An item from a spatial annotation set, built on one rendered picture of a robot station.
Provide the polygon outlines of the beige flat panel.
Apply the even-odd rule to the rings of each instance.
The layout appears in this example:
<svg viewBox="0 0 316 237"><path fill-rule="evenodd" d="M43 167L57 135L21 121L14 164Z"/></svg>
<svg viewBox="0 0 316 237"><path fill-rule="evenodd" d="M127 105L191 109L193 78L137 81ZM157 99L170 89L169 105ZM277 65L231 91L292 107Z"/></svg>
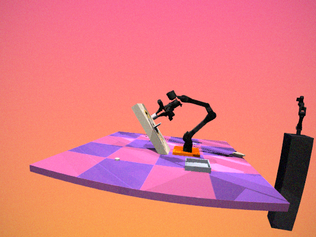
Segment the beige flat panel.
<svg viewBox="0 0 316 237"><path fill-rule="evenodd" d="M151 143L153 144L158 154L168 155L170 147L168 146L158 127L158 132L154 130L153 127L156 126L156 124L153 121L148 110L146 109L145 105L137 103L133 105L131 109L134 112L136 118L140 122L141 126L143 127L144 131L146 132L147 136L149 137Z"/></svg>

